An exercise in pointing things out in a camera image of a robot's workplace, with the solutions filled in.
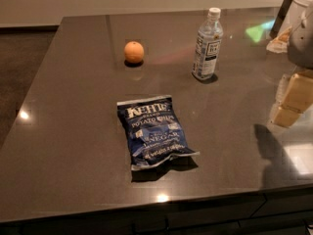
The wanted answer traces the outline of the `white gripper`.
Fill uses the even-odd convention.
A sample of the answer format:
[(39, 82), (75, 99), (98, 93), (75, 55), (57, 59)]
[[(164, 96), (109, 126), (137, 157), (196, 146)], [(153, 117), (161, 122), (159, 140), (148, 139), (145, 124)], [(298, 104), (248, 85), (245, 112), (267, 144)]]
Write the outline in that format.
[[(299, 67), (313, 69), (313, 3), (300, 13), (294, 24), (271, 40), (266, 50), (287, 53)], [(271, 121), (280, 127), (292, 126), (313, 104), (313, 73), (284, 74), (279, 82)]]

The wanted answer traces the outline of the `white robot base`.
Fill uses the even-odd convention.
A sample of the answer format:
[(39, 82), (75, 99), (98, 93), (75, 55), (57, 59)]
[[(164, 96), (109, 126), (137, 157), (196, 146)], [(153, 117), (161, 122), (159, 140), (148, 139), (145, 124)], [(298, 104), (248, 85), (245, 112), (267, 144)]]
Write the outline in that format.
[(302, 12), (313, 0), (283, 0), (278, 15), (271, 28), (270, 36), (277, 37), (285, 29), (298, 21)]

